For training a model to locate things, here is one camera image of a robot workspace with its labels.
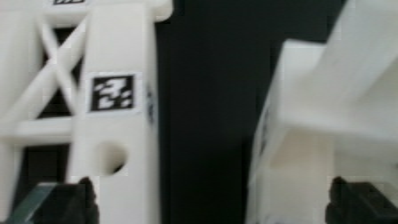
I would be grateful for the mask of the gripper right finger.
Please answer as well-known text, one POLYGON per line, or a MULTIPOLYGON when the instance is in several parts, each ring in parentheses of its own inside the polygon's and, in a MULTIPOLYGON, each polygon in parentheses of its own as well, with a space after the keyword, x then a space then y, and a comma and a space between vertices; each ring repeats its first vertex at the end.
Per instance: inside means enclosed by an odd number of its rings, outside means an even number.
POLYGON ((398 207, 370 182, 333 180, 327 224, 398 224, 398 207))

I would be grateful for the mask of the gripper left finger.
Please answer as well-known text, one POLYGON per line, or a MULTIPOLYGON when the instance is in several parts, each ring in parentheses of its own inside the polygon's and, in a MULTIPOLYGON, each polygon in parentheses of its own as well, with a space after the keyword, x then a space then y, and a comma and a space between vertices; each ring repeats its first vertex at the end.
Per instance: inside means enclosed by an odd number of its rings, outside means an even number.
POLYGON ((98 224, 93 181, 40 183, 6 219, 6 224, 98 224))

